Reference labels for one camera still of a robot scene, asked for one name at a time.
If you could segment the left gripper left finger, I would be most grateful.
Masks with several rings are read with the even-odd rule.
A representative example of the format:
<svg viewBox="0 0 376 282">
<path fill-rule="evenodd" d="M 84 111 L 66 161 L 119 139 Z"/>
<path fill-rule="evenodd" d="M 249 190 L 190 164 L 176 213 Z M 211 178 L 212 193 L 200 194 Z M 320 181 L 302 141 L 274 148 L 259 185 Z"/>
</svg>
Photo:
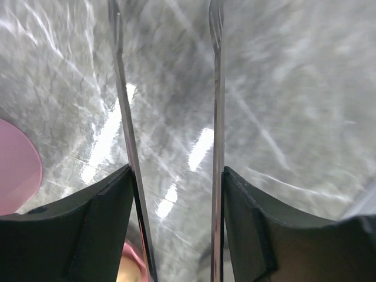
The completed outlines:
<svg viewBox="0 0 376 282">
<path fill-rule="evenodd" d="M 25 214 L 1 217 L 2 281 L 115 281 L 133 187 L 129 166 Z"/>
</svg>

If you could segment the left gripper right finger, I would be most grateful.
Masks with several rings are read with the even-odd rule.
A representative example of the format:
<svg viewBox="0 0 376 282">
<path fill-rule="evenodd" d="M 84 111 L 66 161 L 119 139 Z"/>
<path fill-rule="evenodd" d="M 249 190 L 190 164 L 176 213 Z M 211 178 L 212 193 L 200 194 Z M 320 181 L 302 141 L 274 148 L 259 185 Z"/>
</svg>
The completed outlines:
<svg viewBox="0 0 376 282">
<path fill-rule="evenodd" d="M 332 221 L 293 208 L 232 168 L 224 219 L 236 281 L 374 281 L 375 216 Z"/>
</svg>

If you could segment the metal tongs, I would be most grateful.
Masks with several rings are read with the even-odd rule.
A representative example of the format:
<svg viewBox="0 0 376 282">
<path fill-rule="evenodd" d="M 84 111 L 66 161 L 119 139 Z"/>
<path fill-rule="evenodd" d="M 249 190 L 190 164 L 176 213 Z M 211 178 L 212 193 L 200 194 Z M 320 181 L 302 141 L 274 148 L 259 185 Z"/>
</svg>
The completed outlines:
<svg viewBox="0 0 376 282">
<path fill-rule="evenodd" d="M 133 194 L 137 217 L 142 236 L 142 250 L 146 272 L 150 281 L 157 281 L 157 269 L 154 257 L 152 236 L 137 153 L 135 132 L 132 122 L 130 103 L 127 96 L 123 55 L 122 16 L 116 1 L 108 1 L 108 18 L 111 34 L 111 50 L 116 75 L 116 89 L 122 117 L 123 131 L 129 165 L 131 168 Z M 211 1 L 209 5 L 209 29 L 214 50 L 214 137 L 213 137 L 213 181 L 211 213 L 211 281 L 223 280 L 223 172 L 224 172 L 224 133 L 225 133 L 225 76 L 224 47 L 222 42 L 224 23 L 224 2 Z"/>
</svg>

